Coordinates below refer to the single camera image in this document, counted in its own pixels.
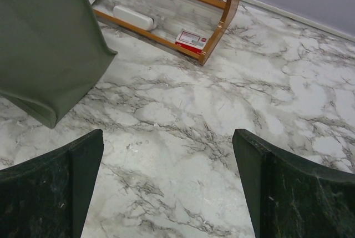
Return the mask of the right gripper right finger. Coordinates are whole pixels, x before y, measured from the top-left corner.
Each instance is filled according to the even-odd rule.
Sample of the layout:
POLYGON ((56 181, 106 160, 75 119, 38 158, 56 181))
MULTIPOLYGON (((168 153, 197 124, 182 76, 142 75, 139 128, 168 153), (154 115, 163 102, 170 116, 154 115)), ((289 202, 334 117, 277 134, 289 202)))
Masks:
POLYGON ((234 154, 256 237, 354 237, 354 174, 236 129, 234 154))

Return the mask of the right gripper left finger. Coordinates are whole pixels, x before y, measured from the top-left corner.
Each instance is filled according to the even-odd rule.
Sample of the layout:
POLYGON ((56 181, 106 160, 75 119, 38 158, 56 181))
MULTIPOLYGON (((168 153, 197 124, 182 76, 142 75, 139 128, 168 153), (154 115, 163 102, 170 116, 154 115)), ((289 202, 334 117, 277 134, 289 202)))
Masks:
POLYGON ((1 170, 1 237, 81 237, 104 151, 100 129, 1 170))

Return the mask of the green canvas bag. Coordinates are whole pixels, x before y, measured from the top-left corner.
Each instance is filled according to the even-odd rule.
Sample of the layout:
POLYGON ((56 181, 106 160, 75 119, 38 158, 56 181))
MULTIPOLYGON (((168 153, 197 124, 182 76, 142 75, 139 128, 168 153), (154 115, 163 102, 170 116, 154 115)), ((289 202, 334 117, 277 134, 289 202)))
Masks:
POLYGON ((48 128, 115 55, 88 0, 1 0, 1 96, 48 128))

